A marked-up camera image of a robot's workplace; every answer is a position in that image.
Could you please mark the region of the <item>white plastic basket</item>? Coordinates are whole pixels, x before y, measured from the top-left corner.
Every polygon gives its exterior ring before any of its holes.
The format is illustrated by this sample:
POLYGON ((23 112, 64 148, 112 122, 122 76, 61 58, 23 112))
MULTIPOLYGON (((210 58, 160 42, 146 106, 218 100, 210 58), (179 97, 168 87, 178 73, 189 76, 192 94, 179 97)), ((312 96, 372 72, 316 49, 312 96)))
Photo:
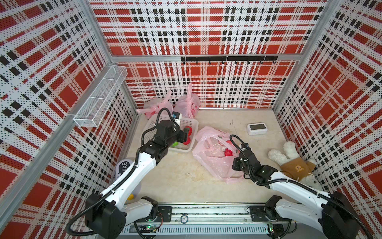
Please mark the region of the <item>white plastic basket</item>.
MULTIPOLYGON (((147 122, 145 128, 144 128, 144 132, 146 130, 149 130, 151 129, 155 123, 156 123, 156 119, 157 119, 157 115, 158 114, 154 114, 147 122)), ((160 115, 159 117, 159 122, 160 123, 161 121, 163 120, 170 120, 170 117, 169 115, 167 114, 167 112, 164 112, 160 115)), ((188 144, 184 144, 182 142, 178 142, 176 145, 173 144, 168 151, 174 151, 174 152, 178 152, 178 153, 187 153, 187 152, 190 152, 192 149, 193 149, 193 146, 194 146, 194 143, 195 143, 195 136, 198 132, 198 129, 199 129, 199 122, 198 120, 196 119, 190 119, 190 118, 186 118, 186 117, 183 117, 181 118, 181 120, 178 122, 178 125, 180 126, 180 130, 182 130, 184 132, 184 129, 186 127, 188 128, 191 128, 189 129, 189 135, 187 136, 186 138, 186 142, 189 142, 188 144)), ((144 137, 143 137, 143 144, 147 143, 148 141, 150 140, 154 140, 155 136, 157 134, 157 128, 150 131, 150 132, 147 132, 144 137)), ((173 142, 175 143, 175 139, 177 139, 177 136, 179 136, 179 133, 177 134, 175 132, 175 128, 173 127, 173 130, 170 134, 170 142, 173 142)))

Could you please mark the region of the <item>red apple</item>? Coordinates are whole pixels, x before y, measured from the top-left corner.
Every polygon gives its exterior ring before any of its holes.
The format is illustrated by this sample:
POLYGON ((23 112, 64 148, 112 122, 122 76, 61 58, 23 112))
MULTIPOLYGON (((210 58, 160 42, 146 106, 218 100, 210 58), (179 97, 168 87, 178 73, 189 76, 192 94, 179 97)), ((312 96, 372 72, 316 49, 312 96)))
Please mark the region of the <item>red apple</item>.
POLYGON ((183 142, 183 145, 189 145, 191 143, 191 138, 188 137, 186 141, 183 142))
POLYGON ((232 150, 226 148, 225 151, 224 151, 224 156, 233 156, 233 152, 232 150))
POLYGON ((188 136, 190 136, 193 133, 193 129, 190 126, 185 126, 184 132, 186 132, 188 134, 188 136))

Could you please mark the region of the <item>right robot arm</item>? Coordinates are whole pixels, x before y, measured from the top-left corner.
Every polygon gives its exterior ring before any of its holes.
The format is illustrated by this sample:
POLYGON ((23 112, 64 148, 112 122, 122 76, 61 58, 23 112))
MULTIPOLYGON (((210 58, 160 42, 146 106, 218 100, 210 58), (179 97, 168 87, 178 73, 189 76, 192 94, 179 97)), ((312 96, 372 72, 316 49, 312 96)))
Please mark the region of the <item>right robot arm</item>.
POLYGON ((359 218, 348 199, 341 193, 327 193, 293 180, 269 165, 262 165, 249 147, 238 149, 233 170, 243 171, 258 186, 285 194, 295 201, 272 196, 264 211, 270 221, 291 219, 308 225, 328 239, 354 239, 363 231, 373 234, 359 218))

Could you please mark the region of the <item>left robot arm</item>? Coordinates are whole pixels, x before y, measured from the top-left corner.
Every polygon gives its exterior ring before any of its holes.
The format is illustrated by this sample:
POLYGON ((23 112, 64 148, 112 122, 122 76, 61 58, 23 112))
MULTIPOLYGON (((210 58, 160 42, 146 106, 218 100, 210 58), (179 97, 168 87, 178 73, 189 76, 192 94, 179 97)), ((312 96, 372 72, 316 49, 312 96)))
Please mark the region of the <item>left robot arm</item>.
POLYGON ((124 207, 128 197, 141 180, 167 155, 176 142, 188 139, 188 130, 181 130, 180 120, 162 120, 150 130, 156 130, 153 139, 143 143, 136 152, 134 163, 101 194, 91 194, 86 208, 69 221, 66 233, 75 237, 100 235, 115 239, 125 225, 143 218, 155 217, 157 202, 144 197, 124 207))

